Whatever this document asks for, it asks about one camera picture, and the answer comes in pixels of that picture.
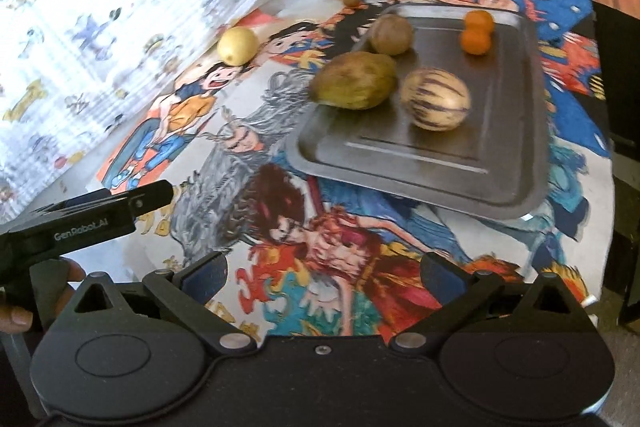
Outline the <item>person left hand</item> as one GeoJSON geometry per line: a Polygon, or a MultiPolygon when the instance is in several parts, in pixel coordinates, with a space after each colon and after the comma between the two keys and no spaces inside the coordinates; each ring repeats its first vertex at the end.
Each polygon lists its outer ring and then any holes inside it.
{"type": "Polygon", "coordinates": [[[40,313],[38,307],[45,314],[57,317],[73,297],[75,289],[72,283],[81,282],[87,275],[84,268],[72,259],[61,259],[58,273],[52,281],[46,283],[40,274],[37,287],[36,303],[34,305],[19,306],[9,303],[6,291],[1,289],[1,332],[7,334],[26,333],[35,321],[35,312],[40,313]]]}

